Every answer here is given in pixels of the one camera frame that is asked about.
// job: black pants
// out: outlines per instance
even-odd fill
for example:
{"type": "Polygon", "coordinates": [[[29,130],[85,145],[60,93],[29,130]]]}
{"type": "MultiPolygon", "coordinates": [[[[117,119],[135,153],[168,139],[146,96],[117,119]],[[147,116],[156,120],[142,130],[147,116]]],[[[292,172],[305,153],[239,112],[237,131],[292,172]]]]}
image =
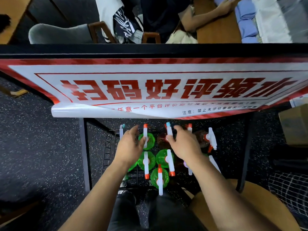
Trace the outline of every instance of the black pants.
{"type": "Polygon", "coordinates": [[[133,194],[124,192],[118,195],[108,231],[206,230],[204,225],[190,210],[174,201],[166,191],[164,191],[163,196],[159,196],[156,190],[149,191],[146,205],[148,208],[149,229],[144,229],[140,226],[133,194]]]}

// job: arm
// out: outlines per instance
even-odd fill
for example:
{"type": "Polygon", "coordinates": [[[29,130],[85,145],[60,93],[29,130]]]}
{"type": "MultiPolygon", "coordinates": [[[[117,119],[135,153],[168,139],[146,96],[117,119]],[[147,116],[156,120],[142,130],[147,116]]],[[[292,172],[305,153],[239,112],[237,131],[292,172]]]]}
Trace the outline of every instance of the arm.
{"type": "Polygon", "coordinates": [[[192,169],[220,231],[280,231],[230,186],[208,157],[202,154],[195,135],[180,126],[174,128],[177,130],[176,141],[167,136],[168,141],[175,154],[192,169]]]}
{"type": "Polygon", "coordinates": [[[143,150],[145,138],[136,145],[135,134],[137,133],[138,126],[125,132],[118,143],[112,164],[59,231],[104,231],[108,229],[121,181],[143,150]]]}
{"type": "Polygon", "coordinates": [[[235,0],[224,0],[222,3],[216,7],[215,10],[210,11],[206,14],[194,15],[192,14],[191,6],[189,5],[186,10],[179,13],[182,25],[185,31],[195,31],[196,28],[210,22],[211,20],[226,15],[232,10],[232,6],[235,0]]]}

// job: checkered cloth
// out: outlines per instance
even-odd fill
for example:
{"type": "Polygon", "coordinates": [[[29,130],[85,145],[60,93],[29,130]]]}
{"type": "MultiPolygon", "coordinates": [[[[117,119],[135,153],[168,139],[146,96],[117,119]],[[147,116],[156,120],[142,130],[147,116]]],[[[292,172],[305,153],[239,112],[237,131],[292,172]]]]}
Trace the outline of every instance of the checkered cloth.
{"type": "Polygon", "coordinates": [[[268,185],[292,213],[308,219],[308,175],[275,171],[268,185]]]}

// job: banner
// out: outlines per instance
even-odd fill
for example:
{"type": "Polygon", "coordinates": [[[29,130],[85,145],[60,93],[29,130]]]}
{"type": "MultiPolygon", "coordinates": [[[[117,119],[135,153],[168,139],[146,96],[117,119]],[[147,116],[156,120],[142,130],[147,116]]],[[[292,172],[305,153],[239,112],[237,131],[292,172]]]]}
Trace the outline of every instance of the banner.
{"type": "Polygon", "coordinates": [[[305,58],[0,60],[47,95],[54,117],[202,119],[307,93],[305,58]]]}

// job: hand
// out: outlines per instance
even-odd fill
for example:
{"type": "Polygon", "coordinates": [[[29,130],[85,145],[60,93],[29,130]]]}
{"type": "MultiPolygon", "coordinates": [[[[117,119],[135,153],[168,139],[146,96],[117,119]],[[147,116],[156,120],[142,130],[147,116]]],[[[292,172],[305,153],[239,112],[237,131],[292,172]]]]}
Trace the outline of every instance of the hand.
{"type": "Polygon", "coordinates": [[[174,153],[187,164],[202,155],[200,145],[196,136],[190,131],[183,130],[181,126],[174,126],[177,130],[176,140],[171,135],[167,135],[174,153]]]}
{"type": "Polygon", "coordinates": [[[139,134],[138,125],[126,131],[122,139],[118,143],[116,154],[113,162],[123,163],[127,170],[139,159],[146,137],[137,140],[136,136],[139,134]]]}
{"type": "Polygon", "coordinates": [[[235,0],[224,0],[222,3],[220,3],[219,6],[216,7],[218,16],[226,15],[231,10],[233,10],[234,2],[235,0]]]}

